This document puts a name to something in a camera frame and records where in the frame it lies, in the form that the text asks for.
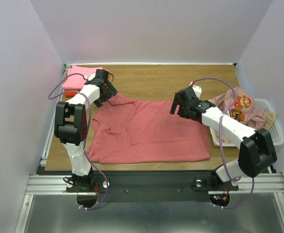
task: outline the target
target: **folded towel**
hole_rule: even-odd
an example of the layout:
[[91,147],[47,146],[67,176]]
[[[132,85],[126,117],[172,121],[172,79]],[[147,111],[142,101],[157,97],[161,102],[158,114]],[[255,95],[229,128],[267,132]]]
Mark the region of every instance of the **folded towel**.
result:
[[[97,69],[102,69],[102,67],[88,68],[88,67],[72,66],[68,71],[68,75],[73,73],[81,73],[83,75],[90,76],[90,74],[95,73]],[[64,90],[81,90],[85,82],[86,80],[83,79],[82,76],[73,75],[65,81],[62,88]]]

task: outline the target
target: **pink clothing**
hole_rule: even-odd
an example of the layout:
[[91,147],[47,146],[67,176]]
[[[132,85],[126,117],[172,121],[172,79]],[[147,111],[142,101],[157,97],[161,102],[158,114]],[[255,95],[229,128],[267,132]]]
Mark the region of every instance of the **pink clothing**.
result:
[[89,158],[102,164],[193,162],[210,159],[207,128],[171,115],[171,100],[110,98],[93,118]]
[[[247,124],[255,129],[262,128],[266,121],[264,111],[256,107],[255,100],[249,97],[240,87],[236,87],[234,90],[237,94],[237,100],[227,114],[242,124]],[[234,94],[231,89],[211,100],[222,111],[227,109],[233,101]]]
[[[90,76],[92,73],[95,73],[97,69],[102,69],[102,67],[88,68],[88,67],[72,66],[68,70],[68,75],[73,73],[81,73],[83,75]],[[62,88],[64,90],[81,90],[85,82],[86,80],[83,79],[81,75],[73,75],[65,81]]]

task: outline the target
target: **white wall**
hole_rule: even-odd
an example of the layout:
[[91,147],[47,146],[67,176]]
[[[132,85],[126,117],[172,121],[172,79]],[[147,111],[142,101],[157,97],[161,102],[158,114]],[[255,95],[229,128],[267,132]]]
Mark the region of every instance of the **white wall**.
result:
[[[284,131],[284,0],[273,1],[236,71],[242,88],[273,105]],[[284,146],[276,168],[284,173]]]
[[0,233],[14,232],[55,106],[48,92],[62,73],[30,1],[0,1]]
[[64,63],[235,63],[272,0],[31,0]]

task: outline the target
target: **patterned cloth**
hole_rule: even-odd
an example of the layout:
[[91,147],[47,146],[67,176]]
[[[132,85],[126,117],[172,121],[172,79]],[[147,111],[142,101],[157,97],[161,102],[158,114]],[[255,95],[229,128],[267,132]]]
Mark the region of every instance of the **patterned cloth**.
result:
[[[262,128],[266,121],[264,111],[256,107],[255,100],[249,97],[240,87],[236,87],[234,90],[237,94],[237,99],[233,107],[229,109],[229,112],[227,111],[227,114],[242,124],[246,124],[251,121],[252,128]],[[211,100],[211,102],[221,111],[227,109],[233,101],[234,94],[230,89],[225,94],[217,96]]]

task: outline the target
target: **metal floor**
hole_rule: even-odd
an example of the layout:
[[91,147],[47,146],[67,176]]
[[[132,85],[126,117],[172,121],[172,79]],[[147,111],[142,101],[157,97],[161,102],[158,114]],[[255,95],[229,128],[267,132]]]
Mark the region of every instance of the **metal floor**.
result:
[[[248,194],[231,194],[231,204]],[[272,193],[256,193],[245,205],[220,210],[205,202],[107,203],[78,209],[74,195],[35,195],[27,233],[284,233]]]

